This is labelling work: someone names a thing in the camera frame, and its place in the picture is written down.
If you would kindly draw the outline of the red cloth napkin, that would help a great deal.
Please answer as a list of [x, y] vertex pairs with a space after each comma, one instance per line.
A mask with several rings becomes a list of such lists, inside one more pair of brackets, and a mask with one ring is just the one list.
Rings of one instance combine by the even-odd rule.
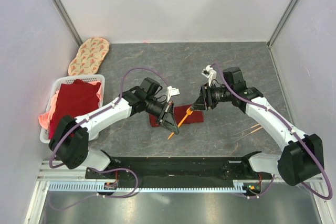
[[[186, 116], [186, 111], [191, 105], [177, 106], [174, 108], [174, 118], [177, 123], [180, 123], [182, 119]], [[158, 127], [159, 125], [155, 121], [155, 116], [149, 115], [149, 122], [152, 127]], [[194, 124], [203, 123], [204, 117], [202, 111], [193, 111], [192, 114], [188, 115], [183, 121], [183, 124]]]

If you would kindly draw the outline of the orange plastic fork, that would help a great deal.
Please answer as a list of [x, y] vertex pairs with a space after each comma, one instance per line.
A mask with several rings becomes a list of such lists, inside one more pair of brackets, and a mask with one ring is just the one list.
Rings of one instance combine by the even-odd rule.
[[180, 106], [174, 110], [174, 117], [179, 119], [179, 123], [177, 127], [180, 126], [185, 122], [185, 120], [193, 113], [191, 105]]

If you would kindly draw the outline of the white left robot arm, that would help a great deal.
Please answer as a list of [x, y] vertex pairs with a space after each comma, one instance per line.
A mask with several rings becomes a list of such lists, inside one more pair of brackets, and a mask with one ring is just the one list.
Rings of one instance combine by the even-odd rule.
[[174, 118], [174, 103], [171, 101], [171, 97], [179, 93], [179, 89], [168, 87], [166, 101], [161, 103], [153, 95], [135, 87], [90, 113], [76, 118], [64, 116], [49, 142], [52, 151], [49, 166], [57, 168], [57, 165], [52, 163], [57, 157], [68, 169], [83, 164], [96, 169], [103, 178], [111, 178], [115, 173], [115, 165], [103, 151], [89, 148], [89, 141], [112, 124], [143, 111], [155, 116], [160, 127], [179, 134], [179, 127]]

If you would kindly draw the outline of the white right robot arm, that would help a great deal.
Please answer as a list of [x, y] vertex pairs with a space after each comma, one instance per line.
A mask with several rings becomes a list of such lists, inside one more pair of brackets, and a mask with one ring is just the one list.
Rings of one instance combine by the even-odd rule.
[[244, 156], [241, 174], [248, 179], [258, 173], [279, 175], [288, 185], [295, 186], [321, 173], [309, 155], [312, 152], [320, 165], [324, 165], [322, 140], [316, 134], [307, 135], [289, 123], [269, 104], [256, 88], [239, 89], [234, 96], [224, 85], [202, 85], [192, 110], [214, 109], [218, 103], [230, 102], [254, 119], [275, 140], [280, 155], [255, 151]]

